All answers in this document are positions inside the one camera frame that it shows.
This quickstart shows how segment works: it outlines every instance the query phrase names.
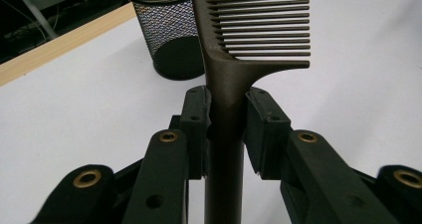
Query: dark gray comb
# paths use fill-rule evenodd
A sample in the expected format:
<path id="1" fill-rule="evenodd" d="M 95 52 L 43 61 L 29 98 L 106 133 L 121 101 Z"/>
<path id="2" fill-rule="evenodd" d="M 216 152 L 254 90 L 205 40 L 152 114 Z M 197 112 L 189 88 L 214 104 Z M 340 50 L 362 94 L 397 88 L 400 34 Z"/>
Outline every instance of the dark gray comb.
<path id="1" fill-rule="evenodd" d="M 309 0 L 193 0 L 212 96 L 205 223 L 240 223 L 245 93 L 270 73 L 307 68 Z"/>

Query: black wire mesh cup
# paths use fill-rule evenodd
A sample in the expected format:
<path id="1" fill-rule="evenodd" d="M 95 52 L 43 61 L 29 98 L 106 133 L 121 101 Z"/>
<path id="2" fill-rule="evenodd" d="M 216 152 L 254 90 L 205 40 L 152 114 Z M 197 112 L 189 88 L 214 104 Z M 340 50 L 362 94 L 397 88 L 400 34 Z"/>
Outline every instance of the black wire mesh cup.
<path id="1" fill-rule="evenodd" d="M 155 71 L 171 80 L 204 74 L 192 0 L 130 0 Z"/>

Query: white surface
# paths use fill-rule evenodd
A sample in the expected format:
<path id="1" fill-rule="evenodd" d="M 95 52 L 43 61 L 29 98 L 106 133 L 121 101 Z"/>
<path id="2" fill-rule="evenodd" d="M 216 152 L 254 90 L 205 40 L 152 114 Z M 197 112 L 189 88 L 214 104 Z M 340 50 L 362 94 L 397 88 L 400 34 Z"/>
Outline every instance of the white surface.
<path id="1" fill-rule="evenodd" d="M 312 0 L 308 70 L 273 74 L 267 90 L 296 129 L 322 134 L 352 167 L 422 170 L 422 0 Z M 181 112 L 204 78 L 172 82 L 152 69 L 135 19 L 0 88 L 0 223 L 27 223 L 73 169 L 118 171 Z M 288 223 L 279 182 L 246 158 L 243 223 Z M 202 223 L 203 181 L 190 223 Z"/>

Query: screw hole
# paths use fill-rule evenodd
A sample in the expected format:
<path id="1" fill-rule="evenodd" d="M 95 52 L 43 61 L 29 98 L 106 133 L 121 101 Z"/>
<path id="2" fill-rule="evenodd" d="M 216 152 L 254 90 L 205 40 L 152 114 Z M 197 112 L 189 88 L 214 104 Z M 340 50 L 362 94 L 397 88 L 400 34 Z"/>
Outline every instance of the screw hole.
<path id="1" fill-rule="evenodd" d="M 161 195 L 152 195 L 146 199 L 146 206 L 150 209 L 156 209 L 162 206 L 164 197 Z"/>
<path id="2" fill-rule="evenodd" d="M 78 188 L 91 187 L 98 183 L 101 178 L 102 174 L 97 169 L 83 171 L 75 177 L 74 186 Z"/>
<path id="3" fill-rule="evenodd" d="M 164 132 L 159 136 L 159 139 L 163 142 L 172 142 L 178 138 L 177 133 L 168 131 Z"/>
<path id="4" fill-rule="evenodd" d="M 411 171 L 396 170 L 394 171 L 394 177 L 407 186 L 422 188 L 422 177 Z"/>
<path id="5" fill-rule="evenodd" d="M 316 142 L 317 137 L 309 132 L 301 132 L 299 133 L 299 139 L 305 142 Z"/>

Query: cable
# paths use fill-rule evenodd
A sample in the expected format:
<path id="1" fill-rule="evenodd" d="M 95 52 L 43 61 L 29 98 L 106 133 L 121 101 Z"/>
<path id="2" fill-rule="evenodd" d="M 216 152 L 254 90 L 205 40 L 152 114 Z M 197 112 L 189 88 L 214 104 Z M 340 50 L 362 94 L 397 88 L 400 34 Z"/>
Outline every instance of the cable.
<path id="1" fill-rule="evenodd" d="M 57 7 L 57 11 L 56 11 L 56 21 L 54 22 L 53 25 L 53 30 L 56 30 L 56 26 L 57 26 L 57 22 L 59 21 L 59 4 L 56 5 Z"/>
<path id="2" fill-rule="evenodd" d="M 34 20 L 32 20 L 30 17 L 28 17 L 25 13 L 21 12 L 19 9 L 17 9 L 16 7 L 14 7 L 12 4 L 8 3 L 5 0 L 1 0 L 3 3 L 5 3 L 6 5 L 8 5 L 9 7 L 11 7 L 13 10 L 17 11 L 19 14 L 21 14 L 22 16 L 24 16 L 25 18 L 27 18 L 29 21 L 31 21 L 40 31 L 40 33 L 43 35 L 44 38 L 44 42 L 47 42 L 47 37 L 46 34 L 43 32 L 43 30 L 41 29 L 41 27 L 39 25 L 36 24 L 36 22 Z"/>

